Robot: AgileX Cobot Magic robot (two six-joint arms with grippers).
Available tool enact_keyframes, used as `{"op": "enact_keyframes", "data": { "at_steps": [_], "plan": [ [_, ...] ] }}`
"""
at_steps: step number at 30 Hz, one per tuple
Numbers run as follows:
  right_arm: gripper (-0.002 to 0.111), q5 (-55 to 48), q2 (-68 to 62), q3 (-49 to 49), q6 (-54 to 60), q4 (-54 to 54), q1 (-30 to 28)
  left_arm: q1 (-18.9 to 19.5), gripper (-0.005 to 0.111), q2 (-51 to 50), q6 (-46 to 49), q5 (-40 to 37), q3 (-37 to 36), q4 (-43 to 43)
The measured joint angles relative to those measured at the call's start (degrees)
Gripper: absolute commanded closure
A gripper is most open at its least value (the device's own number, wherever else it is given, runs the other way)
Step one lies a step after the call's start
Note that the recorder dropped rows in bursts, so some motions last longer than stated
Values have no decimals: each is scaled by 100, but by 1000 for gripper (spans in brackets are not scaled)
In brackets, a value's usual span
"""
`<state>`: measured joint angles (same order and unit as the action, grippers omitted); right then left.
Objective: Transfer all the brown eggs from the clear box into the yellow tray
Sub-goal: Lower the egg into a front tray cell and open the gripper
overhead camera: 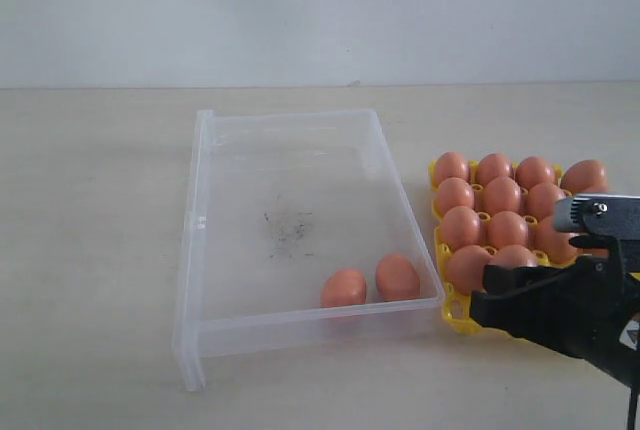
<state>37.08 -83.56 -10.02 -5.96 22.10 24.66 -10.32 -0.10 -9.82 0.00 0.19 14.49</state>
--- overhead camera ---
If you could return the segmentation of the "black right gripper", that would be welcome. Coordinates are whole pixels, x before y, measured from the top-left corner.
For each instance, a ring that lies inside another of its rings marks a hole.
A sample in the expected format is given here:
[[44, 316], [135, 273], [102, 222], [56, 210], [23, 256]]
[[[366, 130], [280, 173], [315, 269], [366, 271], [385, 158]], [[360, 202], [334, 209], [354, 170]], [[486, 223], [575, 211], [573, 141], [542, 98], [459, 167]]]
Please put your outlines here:
[[623, 339], [639, 322], [639, 242], [610, 244], [608, 258], [581, 256], [564, 269], [486, 266], [485, 290], [471, 296], [471, 319], [637, 385], [638, 343]]

